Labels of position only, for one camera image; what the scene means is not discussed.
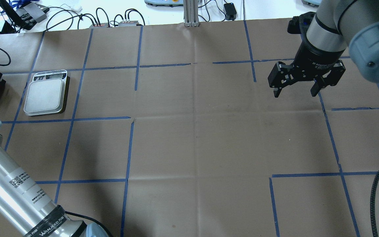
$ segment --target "robotic arm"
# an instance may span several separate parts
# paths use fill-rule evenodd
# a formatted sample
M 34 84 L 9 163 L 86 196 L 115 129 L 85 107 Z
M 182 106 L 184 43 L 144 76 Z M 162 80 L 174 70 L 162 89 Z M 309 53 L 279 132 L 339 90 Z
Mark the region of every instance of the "robotic arm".
M 293 63 L 277 62 L 268 76 L 276 98 L 298 81 L 315 81 L 312 96 L 337 85 L 346 70 L 339 58 L 347 45 L 362 76 L 379 83 L 379 1 L 323 0 L 317 13 L 294 17 L 288 33 L 301 34 L 302 43 Z

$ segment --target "scale weighing platform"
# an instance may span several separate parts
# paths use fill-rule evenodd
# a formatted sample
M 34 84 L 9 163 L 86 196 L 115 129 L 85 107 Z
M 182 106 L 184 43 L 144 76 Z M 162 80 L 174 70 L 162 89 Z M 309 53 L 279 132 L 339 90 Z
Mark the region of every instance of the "scale weighing platform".
M 65 110 L 68 85 L 66 70 L 36 73 L 27 88 L 24 112 L 28 116 L 62 113 Z

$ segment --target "qr code label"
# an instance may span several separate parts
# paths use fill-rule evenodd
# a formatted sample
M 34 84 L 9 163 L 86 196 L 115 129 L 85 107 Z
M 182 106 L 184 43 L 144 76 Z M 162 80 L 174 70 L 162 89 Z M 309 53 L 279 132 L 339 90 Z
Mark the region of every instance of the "qr code label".
M 18 188 L 18 186 L 20 186 L 22 183 L 23 181 L 18 176 L 10 181 L 10 184 L 12 184 L 15 188 Z

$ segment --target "gray device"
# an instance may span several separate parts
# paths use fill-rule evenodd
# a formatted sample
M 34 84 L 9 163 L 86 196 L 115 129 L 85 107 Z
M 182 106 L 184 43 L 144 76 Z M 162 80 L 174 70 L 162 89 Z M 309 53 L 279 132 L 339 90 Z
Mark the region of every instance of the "gray device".
M 168 6 L 168 7 L 174 7 L 174 6 L 182 6 L 184 4 L 185 0 L 144 0 L 144 2 L 147 5 L 150 6 Z
M 65 110 L 68 85 L 66 70 L 36 73 L 27 88 L 24 112 L 28 116 L 62 113 Z

